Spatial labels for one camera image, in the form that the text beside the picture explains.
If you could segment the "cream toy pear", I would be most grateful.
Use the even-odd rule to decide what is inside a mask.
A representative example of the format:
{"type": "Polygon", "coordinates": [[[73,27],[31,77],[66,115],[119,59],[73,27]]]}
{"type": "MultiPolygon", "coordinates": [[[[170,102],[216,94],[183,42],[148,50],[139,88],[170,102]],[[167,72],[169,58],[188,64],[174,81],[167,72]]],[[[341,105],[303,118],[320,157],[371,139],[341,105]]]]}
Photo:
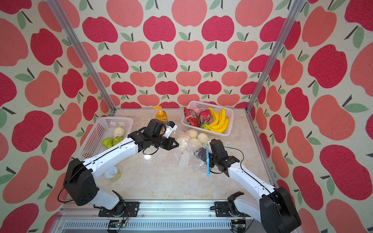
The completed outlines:
{"type": "Polygon", "coordinates": [[[124,137],[124,134],[125,134],[125,130],[123,128],[121,128],[121,127],[117,127],[114,130],[113,137],[114,138],[124,137]]]}

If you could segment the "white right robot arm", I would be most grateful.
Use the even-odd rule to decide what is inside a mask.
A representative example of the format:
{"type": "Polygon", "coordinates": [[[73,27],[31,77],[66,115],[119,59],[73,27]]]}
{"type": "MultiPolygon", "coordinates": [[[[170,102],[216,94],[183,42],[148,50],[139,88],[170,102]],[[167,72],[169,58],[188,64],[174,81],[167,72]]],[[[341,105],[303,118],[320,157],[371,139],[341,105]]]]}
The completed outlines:
{"type": "Polygon", "coordinates": [[[195,151],[196,158],[211,170],[235,180],[253,199],[243,198],[239,191],[227,198],[227,211],[231,216],[248,215],[262,224],[267,233],[291,233],[302,225],[290,193],[284,187],[270,185],[251,173],[242,161],[228,155],[227,147],[217,139],[209,146],[195,151]]]}

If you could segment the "small clear pear bag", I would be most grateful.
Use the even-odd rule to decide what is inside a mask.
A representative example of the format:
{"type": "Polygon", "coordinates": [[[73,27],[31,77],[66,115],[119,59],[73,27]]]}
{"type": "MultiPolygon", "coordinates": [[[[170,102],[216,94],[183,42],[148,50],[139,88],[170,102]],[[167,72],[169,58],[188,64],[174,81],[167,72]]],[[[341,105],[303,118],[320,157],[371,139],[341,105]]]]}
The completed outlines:
{"type": "Polygon", "coordinates": [[[191,138],[190,138],[190,142],[189,143],[190,143],[190,145],[189,145],[188,150],[184,151],[183,153],[181,153],[179,151],[178,147],[176,148],[175,158],[177,160],[178,166],[181,167],[181,168],[186,168],[188,166],[190,157],[197,150],[197,148],[193,145],[193,143],[191,141],[191,138]]]}

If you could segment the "clear blue zip-top bag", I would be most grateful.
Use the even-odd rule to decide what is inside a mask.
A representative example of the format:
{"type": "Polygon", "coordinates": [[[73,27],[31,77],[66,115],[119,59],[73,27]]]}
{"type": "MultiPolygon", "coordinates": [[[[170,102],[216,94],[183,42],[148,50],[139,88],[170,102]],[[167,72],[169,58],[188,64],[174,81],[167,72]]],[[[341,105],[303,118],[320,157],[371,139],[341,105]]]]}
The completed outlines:
{"type": "Polygon", "coordinates": [[[177,165],[183,169],[209,177],[211,174],[222,174],[213,164],[212,140],[205,133],[187,130],[177,136],[179,146],[174,152],[177,165]]]}

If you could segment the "green toy pear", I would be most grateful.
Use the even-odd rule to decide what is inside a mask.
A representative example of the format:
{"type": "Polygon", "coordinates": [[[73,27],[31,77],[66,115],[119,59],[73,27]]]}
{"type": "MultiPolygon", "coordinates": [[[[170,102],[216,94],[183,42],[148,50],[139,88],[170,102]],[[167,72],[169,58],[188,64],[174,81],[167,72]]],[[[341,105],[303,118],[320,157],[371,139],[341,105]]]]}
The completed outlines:
{"type": "Polygon", "coordinates": [[[112,138],[106,138],[102,141],[102,146],[104,146],[107,149],[110,149],[113,147],[113,139],[112,138]]]}
{"type": "Polygon", "coordinates": [[[123,138],[122,137],[116,137],[116,138],[114,138],[113,139],[113,146],[115,146],[115,145],[117,145],[117,144],[119,144],[120,142],[122,142],[123,141],[123,138]]]}

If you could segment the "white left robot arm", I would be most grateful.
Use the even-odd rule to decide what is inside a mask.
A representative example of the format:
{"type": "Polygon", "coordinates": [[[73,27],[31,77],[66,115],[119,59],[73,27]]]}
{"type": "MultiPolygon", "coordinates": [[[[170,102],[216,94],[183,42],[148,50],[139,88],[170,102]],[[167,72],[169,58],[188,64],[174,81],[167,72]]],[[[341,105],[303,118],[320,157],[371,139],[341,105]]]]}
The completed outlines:
{"type": "Polygon", "coordinates": [[[107,191],[96,185],[96,180],[122,160],[149,147],[172,150],[179,144],[171,134],[177,125],[151,119],[148,126],[130,133],[117,145],[91,158],[80,161],[78,158],[69,163],[63,182],[63,189],[71,196],[77,206],[92,204],[104,211],[106,216],[120,217],[128,214],[125,200],[116,191],[107,191]]]}

